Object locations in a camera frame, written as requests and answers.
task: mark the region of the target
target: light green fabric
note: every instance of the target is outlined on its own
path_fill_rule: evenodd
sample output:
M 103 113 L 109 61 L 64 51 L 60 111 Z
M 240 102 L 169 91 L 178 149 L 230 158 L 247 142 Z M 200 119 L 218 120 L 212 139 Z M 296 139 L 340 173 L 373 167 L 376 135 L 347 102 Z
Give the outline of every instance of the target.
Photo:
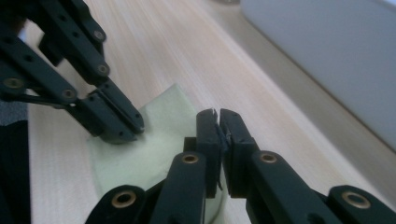
M 89 140 L 93 176 L 99 197 L 120 185 L 149 189 L 166 178 L 176 154 L 182 152 L 184 137 L 196 136 L 196 111 L 174 85 L 140 109 L 146 130 L 137 141 L 110 145 L 99 138 Z M 226 196 L 218 191 L 206 200 L 205 223 L 222 223 Z

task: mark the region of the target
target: light wood surface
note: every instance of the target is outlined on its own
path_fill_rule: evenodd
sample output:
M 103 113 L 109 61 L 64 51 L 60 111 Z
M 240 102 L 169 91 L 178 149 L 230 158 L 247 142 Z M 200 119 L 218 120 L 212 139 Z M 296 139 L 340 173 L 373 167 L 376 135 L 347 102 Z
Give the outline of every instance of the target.
M 262 150 L 281 154 L 312 188 L 366 189 L 396 207 L 396 156 L 287 56 L 237 4 L 214 0 L 86 1 L 107 34 L 111 78 L 139 108 L 177 83 L 196 109 L 235 110 Z M 29 24 L 28 42 L 40 32 Z M 59 71 L 81 96 L 68 63 Z M 98 202 L 87 132 L 62 110 L 30 105 L 34 223 L 83 223 Z M 248 223 L 230 200 L 227 223 Z

